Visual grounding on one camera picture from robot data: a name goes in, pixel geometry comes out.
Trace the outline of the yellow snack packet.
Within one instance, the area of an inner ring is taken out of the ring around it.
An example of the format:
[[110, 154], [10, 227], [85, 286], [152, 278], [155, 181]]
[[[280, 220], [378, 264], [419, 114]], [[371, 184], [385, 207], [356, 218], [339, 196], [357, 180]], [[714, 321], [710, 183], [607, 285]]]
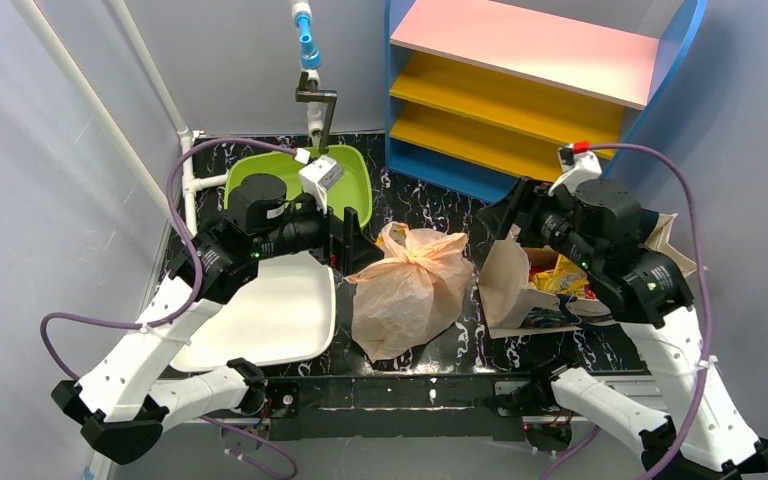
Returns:
[[579, 299], [594, 300], [596, 298], [587, 274], [575, 263], [562, 255], [558, 255], [551, 269], [537, 269], [530, 272], [529, 286], [539, 291], [567, 295]]

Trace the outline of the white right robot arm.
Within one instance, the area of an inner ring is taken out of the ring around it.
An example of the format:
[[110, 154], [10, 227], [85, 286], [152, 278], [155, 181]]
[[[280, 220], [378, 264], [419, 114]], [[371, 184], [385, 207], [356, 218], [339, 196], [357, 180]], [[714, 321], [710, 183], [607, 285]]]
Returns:
[[478, 216], [498, 240], [512, 227], [525, 247], [548, 247], [588, 278], [596, 298], [633, 341], [665, 409], [637, 403], [577, 362], [554, 359], [531, 371], [544, 405], [586, 417], [634, 451], [649, 479], [740, 479], [768, 472], [768, 439], [743, 420], [709, 356], [691, 290], [678, 265], [644, 246], [642, 209], [613, 181], [574, 190], [519, 179]]

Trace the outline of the banana print plastic bag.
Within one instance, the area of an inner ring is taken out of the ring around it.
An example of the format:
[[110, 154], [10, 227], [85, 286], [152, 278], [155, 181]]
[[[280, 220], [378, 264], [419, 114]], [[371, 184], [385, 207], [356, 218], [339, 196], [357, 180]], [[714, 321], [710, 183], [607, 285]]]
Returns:
[[395, 359], [452, 326], [474, 272], [462, 232], [390, 222], [376, 245], [384, 258], [347, 278], [355, 285], [352, 340], [372, 362]]

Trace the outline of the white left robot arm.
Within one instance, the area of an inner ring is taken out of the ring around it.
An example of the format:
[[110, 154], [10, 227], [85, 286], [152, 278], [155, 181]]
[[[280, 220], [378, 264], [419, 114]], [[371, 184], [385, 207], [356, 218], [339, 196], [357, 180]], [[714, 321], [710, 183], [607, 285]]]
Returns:
[[336, 214], [310, 193], [289, 198], [285, 182], [271, 174], [246, 177], [220, 217], [184, 243], [154, 304], [125, 326], [93, 370], [60, 381], [52, 399], [93, 450], [120, 465], [145, 455], [164, 432], [209, 413], [260, 414], [268, 382], [245, 358], [170, 383], [160, 376], [191, 336], [256, 279], [262, 261], [306, 252], [344, 275], [383, 258], [354, 209]]

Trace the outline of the beige canvas tote bag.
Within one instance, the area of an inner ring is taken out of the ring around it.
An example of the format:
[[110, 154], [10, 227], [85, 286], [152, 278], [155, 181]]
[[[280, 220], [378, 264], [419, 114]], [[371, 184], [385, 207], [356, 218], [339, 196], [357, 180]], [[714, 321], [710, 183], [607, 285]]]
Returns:
[[551, 269], [558, 255], [548, 247], [522, 247], [513, 234], [493, 243], [478, 280], [491, 338], [597, 329], [616, 323], [597, 298], [550, 294], [529, 286], [532, 268]]

